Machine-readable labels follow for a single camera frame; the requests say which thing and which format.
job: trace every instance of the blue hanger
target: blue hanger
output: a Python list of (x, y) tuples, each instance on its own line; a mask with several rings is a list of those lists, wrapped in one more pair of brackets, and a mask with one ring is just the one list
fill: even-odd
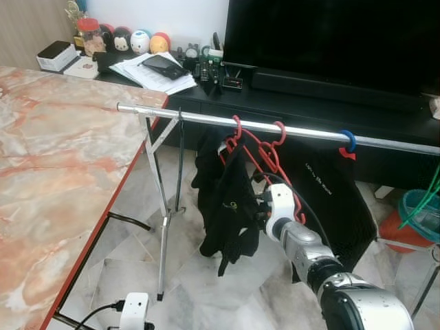
[(345, 148), (345, 150), (348, 153), (353, 153), (356, 148), (356, 137), (354, 136), (354, 134), (350, 131), (347, 131), (346, 129), (339, 131), (339, 133), (346, 135), (350, 139), (350, 147)]

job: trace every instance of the tiled floor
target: tiled floor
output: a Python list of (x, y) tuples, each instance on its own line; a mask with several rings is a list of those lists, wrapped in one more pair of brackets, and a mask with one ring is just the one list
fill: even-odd
[[(80, 320), (88, 309), (125, 298), (129, 292), (148, 292), (152, 300), (148, 320), (154, 322), (157, 330), (326, 329), (315, 296), (302, 283), (290, 283), (292, 270), (288, 260), (280, 247), (264, 234), (257, 253), (229, 265), (222, 278), (217, 277), (220, 256), (200, 255), (203, 219), (196, 208), (197, 191), (190, 188), (195, 175), (194, 158), (193, 152), (186, 152), (181, 194), (181, 205), (186, 211), (172, 219), (169, 230), (164, 300), (156, 301), (162, 218), (148, 161), (142, 155), (112, 211), (144, 221), (156, 231), (146, 232), (110, 220), (62, 312)], [(177, 149), (161, 147), (159, 162), (171, 206), (177, 160)], [(377, 201), (370, 185), (357, 185), (375, 220), (382, 222), (393, 207)], [(423, 252), (398, 254), (372, 243), (355, 272), (377, 286), (392, 290), (409, 307), (431, 260)], [(437, 278), (415, 320), (416, 329), (440, 329), (439, 288)], [(118, 326), (119, 317), (114, 311), (102, 311), (88, 324), (106, 329)], [(64, 328), (53, 322), (50, 329)]]

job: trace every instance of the marble table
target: marble table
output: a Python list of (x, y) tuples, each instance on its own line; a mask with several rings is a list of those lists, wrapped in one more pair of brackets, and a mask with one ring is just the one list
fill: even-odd
[(44, 329), (144, 139), (117, 102), (165, 93), (0, 67), (0, 327)]

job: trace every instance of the figurine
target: figurine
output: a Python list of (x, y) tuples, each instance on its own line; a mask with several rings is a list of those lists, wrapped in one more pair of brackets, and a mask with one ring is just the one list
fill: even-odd
[(117, 27), (113, 35), (115, 48), (117, 51), (127, 52), (130, 50), (131, 31), (127, 27)]
[(185, 57), (186, 58), (197, 58), (199, 57), (199, 44), (195, 43), (194, 45), (192, 43), (188, 44), (188, 48), (185, 51)]
[(131, 49), (136, 55), (145, 54), (150, 50), (150, 32), (136, 30), (130, 38)]
[(171, 50), (171, 40), (166, 33), (156, 33), (150, 41), (150, 50), (152, 54), (159, 52), (169, 52)]
[(100, 24), (102, 39), (104, 40), (105, 50), (112, 52), (115, 49), (115, 44), (113, 43), (113, 33), (115, 28), (110, 24)]

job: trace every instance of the power plug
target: power plug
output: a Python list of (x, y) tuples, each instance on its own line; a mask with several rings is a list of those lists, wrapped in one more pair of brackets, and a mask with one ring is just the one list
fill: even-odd
[(149, 306), (149, 294), (130, 292), (122, 310), (120, 330), (144, 330), (146, 310)]

